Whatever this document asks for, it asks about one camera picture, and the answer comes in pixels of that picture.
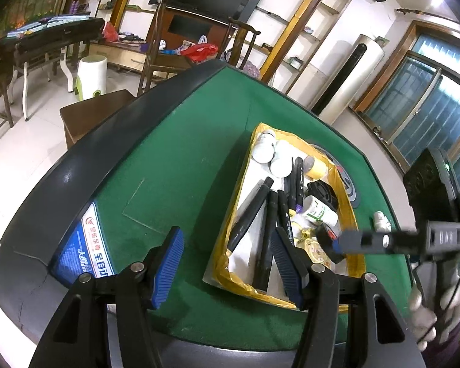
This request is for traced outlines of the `red plastic bag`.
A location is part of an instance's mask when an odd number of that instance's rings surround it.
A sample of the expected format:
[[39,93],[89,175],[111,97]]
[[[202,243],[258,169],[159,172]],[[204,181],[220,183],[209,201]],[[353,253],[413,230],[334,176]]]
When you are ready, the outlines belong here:
[[218,47],[211,43],[194,44],[191,47],[180,52],[181,56],[185,56],[191,62],[200,63],[208,58],[217,56]]

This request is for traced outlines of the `black marker yellow caps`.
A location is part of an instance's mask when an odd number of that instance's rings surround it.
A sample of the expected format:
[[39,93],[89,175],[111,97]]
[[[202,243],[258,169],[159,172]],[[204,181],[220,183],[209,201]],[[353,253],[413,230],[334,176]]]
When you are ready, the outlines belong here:
[[250,203],[232,227],[228,241],[228,250],[231,253],[234,252],[243,236],[247,233],[247,230],[249,230],[254,218],[256,218],[260,208],[263,206],[263,203],[268,196],[273,183],[274,180],[271,177],[265,178],[257,193],[252,197]]

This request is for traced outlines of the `yellow tape roll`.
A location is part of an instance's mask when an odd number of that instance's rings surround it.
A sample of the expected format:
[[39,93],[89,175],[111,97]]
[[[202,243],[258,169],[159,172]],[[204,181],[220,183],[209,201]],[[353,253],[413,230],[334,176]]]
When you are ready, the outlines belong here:
[[310,180],[316,181],[328,176],[329,167],[324,161],[308,155],[303,160],[303,173]]

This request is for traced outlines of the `black marker grey cap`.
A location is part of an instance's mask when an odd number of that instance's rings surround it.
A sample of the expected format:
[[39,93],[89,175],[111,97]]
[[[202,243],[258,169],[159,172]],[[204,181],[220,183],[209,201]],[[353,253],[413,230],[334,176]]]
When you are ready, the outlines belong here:
[[254,269],[252,286],[265,293],[268,288],[270,272],[272,269],[271,237],[278,221],[278,193],[270,191],[266,200],[266,216],[261,235],[260,248]]

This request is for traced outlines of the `white bottle with label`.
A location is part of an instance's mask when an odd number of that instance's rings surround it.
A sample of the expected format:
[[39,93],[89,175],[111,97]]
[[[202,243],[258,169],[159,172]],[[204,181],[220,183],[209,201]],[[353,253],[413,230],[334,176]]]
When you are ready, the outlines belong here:
[[263,131],[252,148],[252,158],[258,164],[268,164],[275,154],[276,134],[272,130]]

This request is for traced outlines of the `plain white bottle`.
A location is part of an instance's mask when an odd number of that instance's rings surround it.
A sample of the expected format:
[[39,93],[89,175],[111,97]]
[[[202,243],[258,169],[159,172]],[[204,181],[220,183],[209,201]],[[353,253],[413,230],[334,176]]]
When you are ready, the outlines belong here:
[[274,145],[274,156],[269,163],[273,177],[286,178],[292,173],[294,147],[286,140],[279,140]]

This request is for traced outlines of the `black plastic holder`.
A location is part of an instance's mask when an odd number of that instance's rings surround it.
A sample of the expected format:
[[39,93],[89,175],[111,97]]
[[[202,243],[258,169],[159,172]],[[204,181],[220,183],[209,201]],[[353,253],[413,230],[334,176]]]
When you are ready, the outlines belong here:
[[338,199],[333,188],[326,182],[318,179],[307,184],[306,196],[314,196],[334,212],[338,210]]

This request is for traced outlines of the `white green stool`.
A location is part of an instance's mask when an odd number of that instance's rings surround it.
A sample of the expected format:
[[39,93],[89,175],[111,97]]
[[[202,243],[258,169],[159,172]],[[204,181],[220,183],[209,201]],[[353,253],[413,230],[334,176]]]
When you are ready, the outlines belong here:
[[79,101],[106,93],[108,59],[102,55],[83,57],[79,62],[74,92]]

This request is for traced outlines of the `dark side table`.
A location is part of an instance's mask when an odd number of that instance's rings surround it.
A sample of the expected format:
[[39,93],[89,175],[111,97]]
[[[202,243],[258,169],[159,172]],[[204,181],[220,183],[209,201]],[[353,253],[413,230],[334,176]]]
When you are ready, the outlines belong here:
[[45,68],[48,76],[59,67],[67,80],[67,91],[74,91],[74,77],[68,67],[69,47],[101,39],[105,20],[73,14],[44,18],[10,31],[0,39],[0,71],[11,72],[9,94],[15,81],[23,77],[21,105],[24,120],[29,119],[29,74]]

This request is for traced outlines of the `blue white sticker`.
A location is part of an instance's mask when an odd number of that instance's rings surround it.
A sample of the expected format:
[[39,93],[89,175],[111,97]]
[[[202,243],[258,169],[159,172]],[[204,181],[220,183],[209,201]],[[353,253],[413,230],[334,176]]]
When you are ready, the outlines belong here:
[[105,278],[118,272],[109,253],[98,201],[94,199],[57,248],[50,273],[70,287],[83,273]]

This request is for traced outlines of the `wooden chair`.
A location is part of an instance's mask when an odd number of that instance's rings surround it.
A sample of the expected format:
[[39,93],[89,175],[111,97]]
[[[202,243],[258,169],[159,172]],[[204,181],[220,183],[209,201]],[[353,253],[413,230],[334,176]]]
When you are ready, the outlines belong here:
[[159,53],[159,45],[162,36],[163,15],[167,6],[167,0],[158,0],[158,6],[154,14],[154,20],[148,34],[148,49],[145,53],[144,66],[141,71],[137,96],[141,96],[148,90],[152,83],[154,64]]
[[[252,39],[248,43],[248,48],[245,56],[241,59],[241,53],[243,46],[246,43],[246,37],[248,34],[252,34]],[[225,55],[226,48],[231,39],[233,39],[233,45],[229,59],[225,58],[225,62],[231,66],[234,66],[241,71],[245,68],[247,60],[250,56],[251,50],[256,42],[257,36],[261,33],[246,22],[241,22],[232,17],[228,18],[228,28],[225,32],[222,45],[218,49],[216,58],[220,60]]]

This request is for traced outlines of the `black tape roll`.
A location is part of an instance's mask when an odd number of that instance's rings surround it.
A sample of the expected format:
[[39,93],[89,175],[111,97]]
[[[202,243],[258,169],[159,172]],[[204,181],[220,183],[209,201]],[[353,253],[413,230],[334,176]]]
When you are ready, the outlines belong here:
[[335,264],[339,264],[346,259],[341,252],[339,238],[327,224],[320,224],[315,230],[316,240],[327,257]]

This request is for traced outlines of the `clear bottle green label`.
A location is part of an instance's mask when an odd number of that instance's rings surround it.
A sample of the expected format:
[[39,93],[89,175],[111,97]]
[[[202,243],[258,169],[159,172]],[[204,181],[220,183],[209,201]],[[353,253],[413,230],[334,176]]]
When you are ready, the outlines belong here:
[[304,198],[301,215],[313,224],[321,222],[334,227],[338,223],[337,213],[312,195]]

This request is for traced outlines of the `black marker purple cap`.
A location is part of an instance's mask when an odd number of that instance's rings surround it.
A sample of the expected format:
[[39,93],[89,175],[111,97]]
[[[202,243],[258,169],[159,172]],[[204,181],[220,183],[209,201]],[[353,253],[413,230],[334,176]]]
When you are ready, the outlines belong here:
[[295,191],[295,212],[301,213],[304,199],[304,180],[303,180],[303,159],[297,157],[295,160],[296,171],[296,191]]

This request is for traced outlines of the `white tray yellow tape edge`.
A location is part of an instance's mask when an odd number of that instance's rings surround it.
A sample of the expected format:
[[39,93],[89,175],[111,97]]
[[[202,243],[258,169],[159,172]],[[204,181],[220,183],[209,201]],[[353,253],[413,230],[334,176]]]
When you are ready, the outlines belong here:
[[316,237],[322,227],[337,237],[357,227],[336,165],[300,137],[261,122],[252,132],[203,281],[273,307],[295,309],[269,248],[277,227],[313,263],[353,278],[365,273],[363,257],[348,254],[336,263]]

